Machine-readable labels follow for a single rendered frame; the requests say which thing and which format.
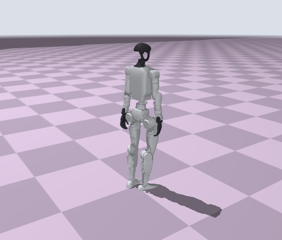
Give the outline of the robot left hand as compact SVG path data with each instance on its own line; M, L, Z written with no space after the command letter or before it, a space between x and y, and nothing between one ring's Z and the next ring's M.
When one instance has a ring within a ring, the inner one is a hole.
M129 124L129 123L128 123L128 121L126 120L126 114L127 114L127 113L125 113L125 111L126 111L126 109L125 109L125 108L122 108L122 112L121 112L122 116L121 116L121 118L120 118L120 126L121 126L123 129L128 129L128 128L126 127L126 123L127 123L127 124Z

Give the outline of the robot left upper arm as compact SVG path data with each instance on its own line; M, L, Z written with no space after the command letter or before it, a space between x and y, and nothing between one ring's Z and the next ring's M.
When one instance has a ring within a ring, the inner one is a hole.
M130 68L131 66L127 66L125 68L125 93L130 94Z

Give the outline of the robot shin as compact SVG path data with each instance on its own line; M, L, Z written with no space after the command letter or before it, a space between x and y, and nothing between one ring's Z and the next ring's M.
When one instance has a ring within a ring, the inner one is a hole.
M129 180L131 180L132 182L135 181L135 174L136 174L136 167L137 167L137 163L138 163L138 152L137 154L129 154L129 146L127 147L127 165L129 168Z
M143 159L140 161L140 166L141 166L141 173L142 173L142 185L144 187L148 186L148 180L150 177L150 173L152 170L152 165L153 165L153 158L154 155L152 156L152 154L150 152L146 152L143 155Z

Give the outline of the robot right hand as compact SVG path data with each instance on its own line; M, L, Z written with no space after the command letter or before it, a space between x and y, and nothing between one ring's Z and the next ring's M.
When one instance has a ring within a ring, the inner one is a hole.
M156 123L157 123L157 134L153 135L153 136L157 136L160 134L161 132L161 128L162 128L162 122L163 120L161 120L161 118L159 116L156 117Z

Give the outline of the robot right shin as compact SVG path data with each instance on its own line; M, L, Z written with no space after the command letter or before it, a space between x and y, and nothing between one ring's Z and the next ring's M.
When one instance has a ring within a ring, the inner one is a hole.
M141 173L142 173L142 185L144 187L148 186L148 180L150 177L150 173L152 170L152 165L153 165L153 158L154 155L152 156L152 154L150 152L146 152L143 155L143 159L140 161L140 166L141 166Z

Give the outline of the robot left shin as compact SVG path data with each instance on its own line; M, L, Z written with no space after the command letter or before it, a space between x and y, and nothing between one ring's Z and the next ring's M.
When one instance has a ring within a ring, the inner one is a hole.
M129 180L131 180L132 182L135 181L135 174L136 174L136 167L137 167L137 163L138 163L138 152L137 154L129 154L129 146L127 147L127 165L129 168Z

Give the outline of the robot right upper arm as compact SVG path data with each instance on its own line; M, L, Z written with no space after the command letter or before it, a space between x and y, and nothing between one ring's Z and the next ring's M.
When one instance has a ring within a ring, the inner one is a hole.
M159 90L159 78L160 78L160 72L156 69L149 68L147 69L148 77L150 78L151 82L151 93L152 98L156 100L156 95L160 92Z

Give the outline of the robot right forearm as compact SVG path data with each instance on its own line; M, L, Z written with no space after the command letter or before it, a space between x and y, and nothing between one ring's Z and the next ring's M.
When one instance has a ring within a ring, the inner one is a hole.
M162 104L162 94L157 93L153 105L154 105L155 119L157 120L157 117L160 117L160 121L163 119L161 104Z

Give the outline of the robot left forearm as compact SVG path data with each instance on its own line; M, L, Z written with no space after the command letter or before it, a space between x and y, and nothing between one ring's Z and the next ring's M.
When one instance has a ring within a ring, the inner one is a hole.
M127 94L125 93L125 90L124 90L124 94L123 94L123 108L125 108L125 113L128 113L129 112L129 107L130 107L130 99L131 99L131 95L130 94ZM121 109L121 111L122 111Z

